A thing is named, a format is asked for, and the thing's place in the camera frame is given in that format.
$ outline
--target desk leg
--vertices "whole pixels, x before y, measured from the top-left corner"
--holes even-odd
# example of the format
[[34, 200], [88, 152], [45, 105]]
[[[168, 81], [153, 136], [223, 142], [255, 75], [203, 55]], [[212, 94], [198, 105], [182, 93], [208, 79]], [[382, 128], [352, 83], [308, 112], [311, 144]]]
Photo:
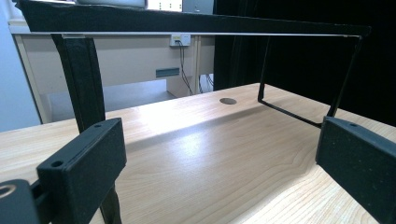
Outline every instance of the desk leg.
[[[94, 123], [106, 119], [102, 79], [92, 38], [52, 35], [61, 56], [67, 89], [82, 133]], [[119, 199], [113, 187], [101, 204], [105, 223], [121, 223]]]

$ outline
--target black cable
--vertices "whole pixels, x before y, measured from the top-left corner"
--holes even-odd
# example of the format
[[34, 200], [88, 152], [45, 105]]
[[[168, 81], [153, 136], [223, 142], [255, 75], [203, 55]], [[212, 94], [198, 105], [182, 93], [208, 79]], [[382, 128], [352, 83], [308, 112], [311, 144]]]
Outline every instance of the black cable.
[[183, 48], [183, 43], [181, 41], [177, 40], [178, 46], [180, 47], [180, 65], [181, 65], [181, 78], [183, 79], [184, 83], [186, 86], [189, 88], [190, 95], [192, 94], [192, 90], [190, 87], [189, 80], [187, 79], [186, 73], [184, 72], [184, 48]]
[[206, 88], [207, 88], [207, 91], [210, 91], [210, 83], [209, 83], [209, 80], [207, 79], [207, 76], [205, 75], [205, 77], [206, 77]]
[[201, 76], [199, 76], [198, 81], [199, 81], [199, 92], [204, 93], [204, 91], [202, 90], [202, 86], [201, 86]]
[[212, 78], [210, 77], [209, 74], [206, 74], [206, 80], [210, 83], [211, 86], [214, 85], [214, 82], [213, 82], [213, 80], [212, 80]]

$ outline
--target wall socket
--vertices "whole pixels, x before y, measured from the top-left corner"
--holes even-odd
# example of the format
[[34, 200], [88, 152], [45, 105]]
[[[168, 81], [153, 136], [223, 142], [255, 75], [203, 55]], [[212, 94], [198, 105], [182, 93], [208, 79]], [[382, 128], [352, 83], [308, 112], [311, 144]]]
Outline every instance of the wall socket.
[[171, 35], [169, 46], [178, 47], [179, 44], [177, 41], [180, 41], [183, 47], [187, 47], [191, 44], [191, 35], [186, 35], [186, 34]]

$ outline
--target metal bar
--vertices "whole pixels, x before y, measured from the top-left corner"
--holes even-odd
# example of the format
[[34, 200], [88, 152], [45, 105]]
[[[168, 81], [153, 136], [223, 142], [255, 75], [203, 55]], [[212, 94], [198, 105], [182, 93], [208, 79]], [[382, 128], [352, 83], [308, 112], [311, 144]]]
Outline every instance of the metal bar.
[[92, 38], [63, 38], [52, 35], [61, 56], [64, 77], [82, 133], [105, 120], [105, 103], [96, 49]]
[[355, 52], [352, 55], [352, 59], [350, 61], [349, 67], [346, 72], [346, 77], [344, 78], [343, 85], [338, 92], [338, 94], [334, 97], [334, 100], [332, 101], [332, 105], [330, 106], [329, 112], [327, 113], [327, 117], [334, 117], [335, 113], [337, 112], [338, 106], [340, 105], [341, 99], [343, 98], [344, 91], [347, 87], [347, 82], [349, 81], [350, 74], [353, 71], [354, 65], [357, 61], [359, 52], [361, 51], [361, 44], [363, 43], [363, 37], [359, 38], [358, 44], [355, 47]]
[[189, 33], [213, 35], [368, 35], [368, 26], [83, 6], [21, 0], [31, 32]]
[[268, 58], [270, 57], [270, 50], [271, 50], [271, 36], [268, 36], [267, 46], [265, 48], [264, 63], [262, 65], [262, 77], [260, 79], [258, 101], [261, 101], [264, 98], [265, 72], [268, 66]]
[[103, 200], [100, 211], [105, 223], [121, 224], [120, 202], [115, 186], [110, 189]]
[[305, 122], [307, 124], [310, 124], [310, 125], [315, 126], [317, 128], [321, 128], [321, 123], [315, 123], [314, 121], [312, 121], [310, 119], [305, 119], [305, 118], [303, 118], [301, 116], [298, 116], [296, 114], [293, 114], [293, 113], [289, 112], [288, 110], [282, 109], [282, 108], [280, 108], [280, 107], [278, 107], [276, 105], [271, 105], [271, 104], [265, 102], [264, 100], [259, 100], [259, 103], [262, 103], [263, 105], [271, 107], [271, 108], [273, 108], [273, 109], [275, 109], [275, 110], [277, 110], [279, 112], [282, 112], [282, 113], [284, 113], [286, 115], [289, 115], [289, 116], [291, 116], [291, 117], [293, 117], [295, 119], [299, 119], [299, 120], [301, 120], [301, 121], [303, 121], [303, 122]]
[[305, 118], [303, 118], [301, 116], [298, 116], [296, 114], [293, 114], [293, 113], [289, 112], [288, 110], [282, 109], [282, 108], [280, 108], [280, 107], [278, 107], [276, 105], [269, 104], [269, 103], [267, 103], [267, 102], [265, 102], [263, 100], [263, 98], [264, 98], [264, 89], [265, 89], [265, 73], [268, 70], [268, 59], [269, 59], [270, 55], [271, 55], [271, 36], [268, 36], [267, 46], [266, 46], [266, 49], [265, 49], [264, 63], [263, 63], [263, 66], [262, 66], [262, 77], [261, 77], [261, 81], [260, 81], [259, 94], [258, 94], [258, 97], [257, 97], [258, 102], [263, 104], [263, 105], [269, 106], [269, 107], [271, 107], [271, 108], [273, 108], [273, 109], [275, 109], [275, 110], [277, 110], [279, 112], [282, 112], [282, 113], [284, 113], [286, 115], [289, 115], [289, 116], [291, 116], [291, 117], [293, 117], [295, 119], [299, 119], [299, 120], [301, 120], [301, 121], [303, 121], [305, 123], [308, 123], [308, 124], [313, 125], [313, 126], [315, 126], [317, 128], [320, 128], [321, 127], [321, 123], [315, 123], [312, 120], [305, 119]]

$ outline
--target wooden desk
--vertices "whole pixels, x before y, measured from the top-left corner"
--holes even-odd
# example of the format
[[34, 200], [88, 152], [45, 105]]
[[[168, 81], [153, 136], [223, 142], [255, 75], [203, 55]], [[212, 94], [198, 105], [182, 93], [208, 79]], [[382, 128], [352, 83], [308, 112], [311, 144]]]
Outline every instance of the wooden desk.
[[[127, 147], [116, 183], [123, 222], [375, 223], [315, 165], [320, 130], [257, 103], [258, 88], [108, 113], [122, 118]], [[328, 109], [269, 86], [266, 99], [317, 121]], [[338, 118], [396, 141], [394, 127], [345, 111]], [[77, 135], [74, 120], [0, 133], [0, 182], [34, 181], [35, 167]]]

